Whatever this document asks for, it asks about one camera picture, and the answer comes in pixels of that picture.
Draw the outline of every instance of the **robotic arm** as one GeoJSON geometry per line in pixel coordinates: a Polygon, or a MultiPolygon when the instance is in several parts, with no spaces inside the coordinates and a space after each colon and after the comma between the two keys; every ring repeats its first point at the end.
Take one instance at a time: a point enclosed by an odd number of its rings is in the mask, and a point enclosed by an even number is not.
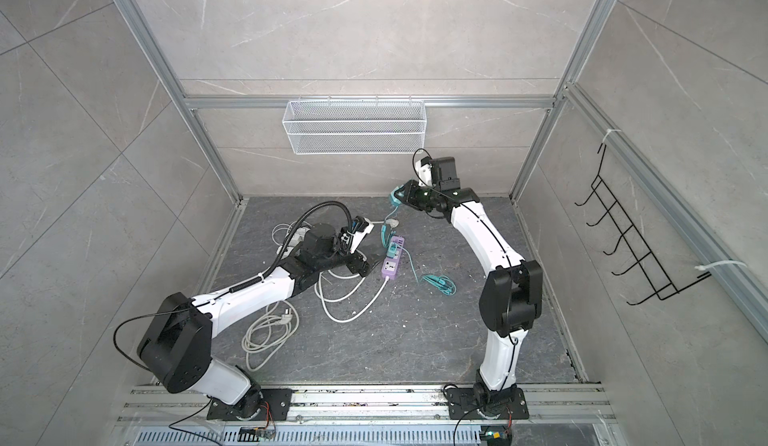
{"type": "Polygon", "coordinates": [[[452,157],[427,156],[414,164],[418,180],[394,192],[402,203],[420,211],[438,211],[469,243],[485,271],[479,300],[488,328],[485,358],[474,387],[475,404],[494,413],[512,397],[515,367],[523,339],[542,315],[542,268],[524,258],[504,240],[485,214],[471,188],[461,188],[452,157]]]}
{"type": "MultiPolygon", "coordinates": [[[[492,413],[493,405],[512,397],[522,340],[541,316],[542,270],[509,246],[474,191],[460,188],[452,157],[425,157],[415,167],[419,180],[396,190],[395,199],[420,211],[443,213],[468,241],[487,277],[479,308],[488,342],[474,395],[476,404],[487,405],[486,411],[492,413]]],[[[168,392],[201,392],[228,404],[238,418],[253,418],[261,403],[259,385],[240,369],[212,357],[211,339],[256,310],[312,287],[322,271],[344,265],[361,277],[370,274],[375,261],[356,249],[372,229],[362,217],[338,234],[331,225],[318,224],[288,257],[276,259],[276,267],[265,277],[266,272],[260,273],[193,298],[182,293],[169,296],[138,346],[139,357],[168,392]]]]}

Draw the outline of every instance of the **white robot arm segment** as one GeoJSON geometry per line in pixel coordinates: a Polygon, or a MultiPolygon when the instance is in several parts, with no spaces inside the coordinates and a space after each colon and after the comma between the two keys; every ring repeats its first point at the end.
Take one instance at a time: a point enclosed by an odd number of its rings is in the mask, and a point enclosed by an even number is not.
{"type": "Polygon", "coordinates": [[[467,240],[486,274],[497,267],[515,267],[524,260],[493,226],[482,204],[477,201],[453,208],[451,224],[467,240]]]}
{"type": "Polygon", "coordinates": [[[197,307],[201,313],[210,315],[210,321],[213,323],[211,338],[215,338],[226,328],[255,311],[268,307],[272,303],[277,303],[281,299],[292,297],[293,283],[289,273],[285,269],[277,267],[260,283],[235,293],[224,294],[231,288],[227,287],[212,293],[197,295],[192,298],[192,305],[197,307]]]}

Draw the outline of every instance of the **wire basket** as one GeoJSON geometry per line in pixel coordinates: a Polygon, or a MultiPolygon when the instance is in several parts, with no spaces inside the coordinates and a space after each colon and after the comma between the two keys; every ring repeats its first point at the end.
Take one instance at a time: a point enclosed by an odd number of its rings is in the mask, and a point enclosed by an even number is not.
{"type": "Polygon", "coordinates": [[[424,146],[424,102],[296,100],[283,127],[296,154],[413,153],[424,146]]]}

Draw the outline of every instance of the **aluminum frame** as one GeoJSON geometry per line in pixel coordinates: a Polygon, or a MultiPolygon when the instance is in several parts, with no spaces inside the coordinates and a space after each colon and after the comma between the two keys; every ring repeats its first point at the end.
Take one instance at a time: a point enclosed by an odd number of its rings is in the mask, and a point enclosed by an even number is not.
{"type": "Polygon", "coordinates": [[[298,100],[382,100],[424,102],[428,108],[552,108],[553,96],[546,95],[508,95],[508,96],[187,96],[184,100],[187,108],[284,108],[288,102],[298,100]]]}
{"type": "Polygon", "coordinates": [[[584,65],[587,64],[594,43],[598,40],[600,32],[603,31],[606,21],[613,11],[617,0],[595,0],[592,6],[592,11],[587,18],[587,22],[584,25],[584,29],[581,31],[581,36],[576,42],[574,52],[571,54],[571,59],[568,61],[568,65],[565,67],[565,72],[560,80],[558,89],[554,94],[555,103],[551,111],[547,111],[547,115],[544,116],[542,125],[536,132],[531,147],[528,149],[528,154],[525,156],[523,165],[520,168],[517,179],[512,185],[512,190],[509,192],[509,197],[512,201],[520,199],[525,185],[528,184],[528,180],[533,174],[533,170],[538,163],[539,157],[542,156],[544,145],[547,144],[554,125],[558,122],[560,113],[562,112],[563,105],[563,93],[568,83],[575,82],[581,75],[581,70],[584,69],[584,65]]]}
{"type": "Polygon", "coordinates": [[[214,143],[208,137],[202,121],[200,121],[197,115],[186,106],[184,92],[181,89],[178,77],[170,67],[170,63],[165,55],[163,55],[163,52],[160,50],[158,42],[152,35],[147,20],[144,18],[144,15],[141,14],[141,10],[139,9],[136,0],[114,0],[114,4],[128,24],[128,29],[130,29],[130,32],[133,34],[134,38],[136,38],[136,42],[139,44],[141,51],[144,52],[150,65],[152,65],[152,69],[154,69],[155,74],[160,79],[160,83],[163,84],[163,87],[168,92],[170,100],[178,109],[182,119],[184,119],[184,123],[187,124],[195,141],[200,145],[200,149],[203,150],[208,163],[210,163],[211,168],[213,168],[216,176],[219,178],[219,181],[229,195],[230,200],[237,204],[243,196],[237,190],[232,175],[229,173],[229,170],[226,169],[214,143]]]}
{"type": "Polygon", "coordinates": [[[237,226],[240,224],[240,219],[243,217],[243,213],[248,207],[248,200],[249,198],[244,198],[233,206],[232,211],[224,224],[224,229],[221,230],[219,240],[216,241],[216,247],[214,247],[214,251],[208,257],[205,270],[197,281],[197,286],[191,296],[208,293],[212,290],[216,276],[219,274],[221,263],[224,262],[226,252],[229,251],[232,239],[237,232],[237,226]]]}
{"type": "MultiPolygon", "coordinates": [[[[472,387],[470,384],[459,385],[472,387]]],[[[602,384],[519,384],[531,418],[519,424],[618,424],[602,384]]],[[[291,388],[288,418],[280,424],[375,425],[456,424],[450,419],[442,384],[263,384],[291,388]]],[[[116,426],[168,425],[203,407],[196,392],[171,394],[162,386],[136,386],[120,400],[116,426]]],[[[204,418],[200,413],[196,418],[204,418]]],[[[462,424],[506,424],[506,418],[464,420],[462,424]]],[[[264,425],[264,422],[236,422],[264,425]]]]}
{"type": "MultiPolygon", "coordinates": [[[[618,130],[608,115],[600,110],[578,84],[567,84],[565,97],[600,136],[609,129],[618,130]]],[[[609,134],[604,142],[610,146],[614,156],[648,194],[702,264],[723,259],[738,259],[624,133],[615,131],[609,134]]],[[[708,271],[768,342],[768,295],[763,284],[748,268],[741,265],[726,264],[708,271]]]]}

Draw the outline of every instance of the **black metal hook rack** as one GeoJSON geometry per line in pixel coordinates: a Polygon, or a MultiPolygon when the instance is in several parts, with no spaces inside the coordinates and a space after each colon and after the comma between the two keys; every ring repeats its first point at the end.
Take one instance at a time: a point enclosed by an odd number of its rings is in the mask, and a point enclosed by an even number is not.
{"type": "Polygon", "coordinates": [[[614,246],[614,249],[610,253],[608,251],[603,251],[603,253],[608,255],[608,256],[616,253],[616,251],[618,251],[618,249],[619,249],[619,245],[621,244],[621,240],[624,240],[624,242],[627,244],[627,247],[629,248],[629,251],[632,253],[632,256],[634,257],[634,263],[629,265],[629,267],[626,268],[624,271],[622,271],[621,273],[615,273],[615,272],[611,271],[610,273],[613,274],[616,277],[620,277],[621,275],[624,275],[624,274],[628,273],[632,268],[639,267],[640,270],[642,270],[643,275],[645,276],[645,278],[648,280],[648,283],[650,284],[650,287],[654,290],[653,293],[651,293],[647,297],[641,299],[640,301],[638,301],[636,303],[631,303],[631,302],[627,301],[627,304],[635,307],[635,306],[637,306],[639,304],[645,303],[646,301],[648,301],[648,299],[651,299],[653,297],[657,297],[659,300],[664,301],[665,299],[668,299],[668,298],[670,298],[670,297],[672,297],[672,296],[674,296],[676,294],[682,293],[683,291],[685,291],[686,289],[692,287],[693,285],[695,285],[697,283],[700,283],[700,282],[704,281],[705,279],[711,277],[712,274],[709,273],[709,272],[701,273],[698,277],[696,277],[696,279],[692,283],[686,285],[685,287],[678,287],[674,283],[674,281],[672,281],[672,278],[670,278],[669,274],[667,274],[667,270],[664,269],[664,266],[662,266],[661,261],[659,261],[659,259],[656,257],[656,254],[654,253],[654,251],[652,249],[650,249],[650,245],[648,245],[648,241],[646,241],[645,238],[643,237],[642,232],[638,229],[637,226],[635,226],[634,221],[632,221],[632,218],[627,214],[627,211],[624,209],[624,206],[621,205],[619,200],[614,195],[614,192],[611,191],[611,189],[608,186],[608,184],[600,176],[600,172],[603,169],[603,160],[605,159],[605,149],[606,149],[605,148],[605,144],[601,144],[600,147],[598,148],[598,154],[600,154],[602,152],[602,156],[600,156],[600,166],[598,166],[598,173],[595,175],[594,180],[592,180],[592,183],[590,184],[591,192],[590,192],[589,196],[587,196],[587,199],[584,200],[582,203],[574,203],[574,204],[576,206],[580,206],[580,207],[584,206],[585,204],[587,204],[588,201],[590,201],[592,196],[594,196],[598,200],[600,200],[600,204],[603,206],[603,209],[605,209],[605,213],[603,213],[603,216],[601,216],[600,219],[597,220],[597,222],[595,222],[595,223],[587,222],[587,226],[589,226],[589,227],[596,227],[597,225],[600,224],[600,222],[603,219],[605,219],[606,217],[609,217],[610,220],[613,222],[614,226],[616,226],[616,229],[620,233],[619,239],[616,241],[616,246],[614,246]],[[600,196],[600,193],[598,193],[598,188],[600,187],[600,185],[605,186],[605,189],[610,194],[610,200],[604,201],[603,198],[600,196]],[[627,217],[627,220],[629,221],[629,226],[627,228],[622,229],[619,226],[619,223],[616,221],[616,218],[614,217],[614,215],[611,212],[611,210],[613,210],[615,207],[618,207],[619,209],[621,209],[621,212],[624,213],[624,215],[627,217]],[[627,239],[627,234],[631,230],[634,230],[634,232],[639,236],[640,240],[642,241],[643,245],[645,246],[645,249],[647,250],[647,252],[645,254],[643,254],[642,256],[638,256],[638,252],[635,251],[635,248],[632,248],[632,245],[630,244],[629,240],[627,239]],[[650,276],[648,275],[648,270],[646,269],[646,267],[643,266],[643,263],[642,263],[643,260],[645,260],[648,257],[650,257],[650,259],[652,259],[653,261],[656,262],[656,264],[658,265],[660,271],[664,274],[664,278],[666,278],[666,284],[664,284],[664,286],[662,286],[661,288],[657,288],[654,285],[653,280],[651,280],[650,276]]]}

